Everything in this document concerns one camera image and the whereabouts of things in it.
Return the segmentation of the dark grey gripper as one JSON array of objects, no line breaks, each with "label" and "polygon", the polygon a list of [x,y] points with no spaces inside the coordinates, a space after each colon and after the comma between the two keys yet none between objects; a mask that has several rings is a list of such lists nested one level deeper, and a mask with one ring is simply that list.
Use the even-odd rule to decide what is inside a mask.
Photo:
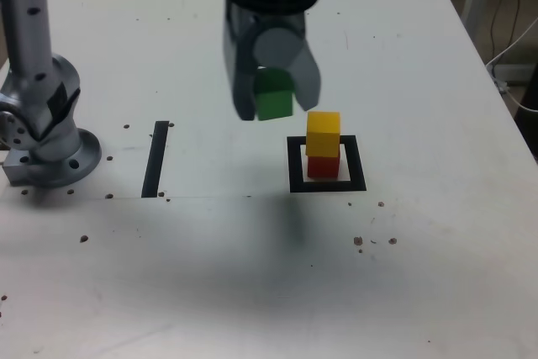
[{"label": "dark grey gripper", "polygon": [[[260,27],[269,29],[260,34]],[[321,75],[305,35],[303,13],[259,14],[225,1],[224,63],[235,111],[241,120],[255,119],[255,76],[261,79],[267,73],[287,73],[304,111],[318,105]]]}]

